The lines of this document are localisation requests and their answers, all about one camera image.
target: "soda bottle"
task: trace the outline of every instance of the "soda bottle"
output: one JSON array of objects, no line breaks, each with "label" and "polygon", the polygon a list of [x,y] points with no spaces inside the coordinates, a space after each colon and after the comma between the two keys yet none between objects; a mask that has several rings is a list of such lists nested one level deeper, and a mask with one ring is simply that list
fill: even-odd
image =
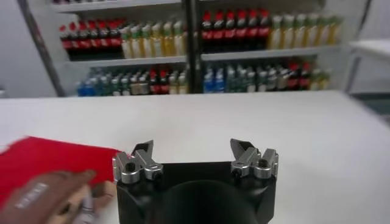
[{"label": "soda bottle", "polygon": [[298,90],[299,89],[299,81],[298,81],[298,65],[297,64],[290,64],[290,70],[288,74],[288,80],[287,80],[287,89],[290,91]]},{"label": "soda bottle", "polygon": [[164,69],[160,71],[160,86],[161,94],[169,94],[169,83]]},{"label": "soda bottle", "polygon": [[299,77],[299,89],[310,89],[310,65],[307,62],[303,64],[302,73]]},{"label": "soda bottle", "polygon": [[110,52],[110,46],[111,46],[111,41],[110,41],[110,30],[106,26],[105,22],[103,20],[98,20],[98,25],[99,25],[99,37],[101,41],[101,52],[109,53]]},{"label": "soda bottle", "polygon": [[268,72],[268,79],[267,79],[267,92],[276,91],[277,87],[277,74],[276,69],[271,68]]},{"label": "soda bottle", "polygon": [[204,53],[210,52],[212,39],[213,31],[211,24],[211,15],[210,12],[206,11],[202,21],[202,45]]},{"label": "soda bottle", "polygon": [[247,41],[247,18],[245,10],[238,10],[238,19],[237,19],[237,30],[236,30],[236,39],[237,39],[237,48],[238,51],[244,51]]},{"label": "soda bottle", "polygon": [[249,20],[248,20],[248,34],[247,34],[247,41],[246,41],[246,48],[247,50],[253,50],[256,48],[260,48],[261,43],[258,40],[259,38],[259,26],[258,26],[259,19],[257,18],[257,12],[254,9],[251,9],[249,11]]},{"label": "soda bottle", "polygon": [[262,69],[261,67],[257,68],[258,75],[258,83],[257,83],[257,91],[258,92],[266,92],[267,91],[267,80],[268,80],[268,72]]},{"label": "soda bottle", "polygon": [[226,27],[225,27],[225,51],[235,50],[236,44],[236,21],[234,13],[231,10],[227,11]]},{"label": "soda bottle", "polygon": [[224,93],[225,92],[225,80],[224,80],[224,69],[219,68],[215,75],[215,92]]},{"label": "soda bottle", "polygon": [[60,39],[61,39],[61,42],[62,42],[62,47],[64,48],[64,50],[66,50],[68,55],[73,54],[72,41],[71,41],[69,33],[66,31],[66,26],[65,25],[62,25],[60,27],[60,32],[61,32]]},{"label": "soda bottle", "polygon": [[247,68],[247,78],[246,78],[246,91],[247,93],[256,92],[256,83],[255,83],[256,73],[252,67]]},{"label": "soda bottle", "polygon": [[258,42],[260,44],[260,49],[266,49],[271,32],[271,20],[269,19],[269,12],[266,10],[260,10],[260,15],[261,18],[258,28]]},{"label": "soda bottle", "polygon": [[72,42],[73,55],[79,55],[81,53],[80,45],[79,45],[79,31],[77,30],[75,23],[71,23],[69,25],[69,29],[71,31],[69,34],[69,39]]},{"label": "soda bottle", "polygon": [[223,50],[224,29],[224,13],[222,10],[218,10],[215,16],[215,22],[213,26],[213,40],[211,42],[211,48],[213,51],[219,52]]}]

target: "plastic bottle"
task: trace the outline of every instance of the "plastic bottle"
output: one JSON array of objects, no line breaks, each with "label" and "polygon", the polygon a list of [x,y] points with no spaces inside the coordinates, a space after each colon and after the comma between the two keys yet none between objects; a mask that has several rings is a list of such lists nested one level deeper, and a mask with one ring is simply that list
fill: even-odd
[{"label": "plastic bottle", "polygon": [[183,24],[181,21],[177,21],[174,24],[174,42],[175,42],[175,51],[176,55],[184,55],[185,54],[185,43],[183,36]]},{"label": "plastic bottle", "polygon": [[164,53],[164,39],[161,35],[161,23],[156,23],[152,27],[152,44],[154,50],[154,57],[165,56]]},{"label": "plastic bottle", "polygon": [[172,22],[168,21],[164,24],[164,49],[165,56],[175,56],[175,44],[172,34]]},{"label": "plastic bottle", "polygon": [[280,23],[282,22],[281,16],[274,16],[272,18],[272,31],[269,36],[268,49],[280,49],[282,45],[282,30]]},{"label": "plastic bottle", "polygon": [[151,26],[145,25],[142,27],[142,35],[143,35],[143,43],[144,43],[144,51],[145,51],[145,57],[151,58],[154,56],[153,52],[153,42],[151,39]]},{"label": "plastic bottle", "polygon": [[304,47],[306,31],[306,15],[299,14],[294,25],[294,48]]},{"label": "plastic bottle", "polygon": [[316,45],[316,38],[318,29],[318,14],[312,13],[308,17],[307,28],[305,32],[305,47],[314,47]]},{"label": "plastic bottle", "polygon": [[292,15],[285,15],[283,18],[283,35],[282,47],[289,49],[294,46],[294,17]]}]

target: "white wall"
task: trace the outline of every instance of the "white wall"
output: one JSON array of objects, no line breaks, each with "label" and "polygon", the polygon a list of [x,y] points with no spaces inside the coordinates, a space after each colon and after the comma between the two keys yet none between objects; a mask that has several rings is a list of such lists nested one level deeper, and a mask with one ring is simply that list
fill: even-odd
[{"label": "white wall", "polygon": [[0,85],[10,97],[55,97],[16,0],[1,1],[0,21]]}]

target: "juice bottle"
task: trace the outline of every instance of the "juice bottle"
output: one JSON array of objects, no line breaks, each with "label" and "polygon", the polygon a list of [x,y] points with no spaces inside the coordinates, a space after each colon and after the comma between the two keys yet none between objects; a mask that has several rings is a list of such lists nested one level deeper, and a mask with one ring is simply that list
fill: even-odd
[{"label": "juice bottle", "polygon": [[161,35],[161,23],[156,23],[152,27],[152,44],[154,50],[154,57],[162,57],[165,55],[163,50],[164,39]]},{"label": "juice bottle", "polygon": [[285,15],[283,19],[283,35],[282,46],[283,49],[292,48],[294,44],[294,17],[292,15]]},{"label": "juice bottle", "polygon": [[329,33],[330,33],[329,20],[330,20],[330,18],[326,14],[322,15],[319,18],[318,33],[317,33],[316,42],[315,42],[316,46],[327,45],[327,41],[328,41]]},{"label": "juice bottle", "polygon": [[174,24],[174,32],[175,32],[175,50],[176,55],[184,55],[185,47],[184,47],[184,38],[183,38],[183,24],[181,21],[177,21]]},{"label": "juice bottle", "polygon": [[328,45],[336,45],[339,43],[339,33],[340,33],[340,27],[342,19],[338,18],[337,16],[333,16],[329,19],[329,37],[327,40]]},{"label": "juice bottle", "polygon": [[299,14],[297,16],[297,19],[295,20],[294,25],[294,48],[301,48],[303,47],[303,41],[305,37],[305,31],[306,31],[306,15],[305,14]]},{"label": "juice bottle", "polygon": [[172,34],[172,22],[168,21],[164,25],[164,49],[165,56],[175,56],[175,44]]},{"label": "juice bottle", "polygon": [[280,49],[282,42],[282,30],[280,28],[281,22],[281,16],[274,16],[272,18],[272,31],[269,36],[268,49]]},{"label": "juice bottle", "polygon": [[151,26],[145,25],[142,27],[142,35],[143,35],[143,42],[144,42],[144,50],[145,50],[145,57],[151,58],[154,55],[153,51],[153,43],[151,39]]},{"label": "juice bottle", "polygon": [[312,13],[309,15],[305,32],[305,47],[313,47],[316,44],[316,38],[318,33],[318,17],[319,16],[316,13]]}]

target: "bottle label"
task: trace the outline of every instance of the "bottle label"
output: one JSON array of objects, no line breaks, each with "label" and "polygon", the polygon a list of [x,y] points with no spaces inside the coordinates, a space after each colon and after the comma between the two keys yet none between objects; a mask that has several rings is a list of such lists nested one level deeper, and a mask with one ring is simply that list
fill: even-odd
[{"label": "bottle label", "polygon": [[236,29],[225,30],[225,38],[233,38],[236,34]]},{"label": "bottle label", "polygon": [[245,37],[246,34],[247,34],[247,31],[248,31],[247,28],[237,29],[237,31],[236,31],[236,36],[237,36],[237,37]]},{"label": "bottle label", "polygon": [[309,30],[309,34],[308,34],[308,46],[309,47],[313,47],[315,45],[317,32],[318,32],[317,27],[313,27]]},{"label": "bottle label", "polygon": [[303,47],[303,37],[304,36],[305,36],[305,29],[304,28],[300,28],[300,29],[296,30],[294,47],[296,47],[296,48]]},{"label": "bottle label", "polygon": [[183,38],[175,37],[176,55],[184,55]]},{"label": "bottle label", "polygon": [[271,49],[279,49],[281,37],[281,30],[275,30],[272,34]]},{"label": "bottle label", "polygon": [[293,40],[294,40],[293,37],[294,37],[294,30],[292,30],[292,29],[286,30],[285,42],[284,42],[283,48],[285,48],[285,49],[291,48],[291,46],[293,45]]},{"label": "bottle label", "polygon": [[162,57],[163,51],[161,50],[161,40],[156,38],[153,40],[154,52],[156,57]]},{"label": "bottle label", "polygon": [[132,40],[133,58],[141,57],[140,44],[138,40]]},{"label": "bottle label", "polygon": [[151,47],[150,40],[144,41],[144,48],[145,48],[145,57],[151,58],[152,57],[152,47]]},{"label": "bottle label", "polygon": [[269,35],[269,32],[270,32],[270,28],[269,27],[261,27],[258,29],[258,35],[261,36],[261,37],[266,37]]},{"label": "bottle label", "polygon": [[329,38],[329,33],[330,33],[329,26],[325,26],[322,29],[321,37],[320,37],[320,40],[319,40],[319,44],[320,45],[327,45],[328,38]]}]

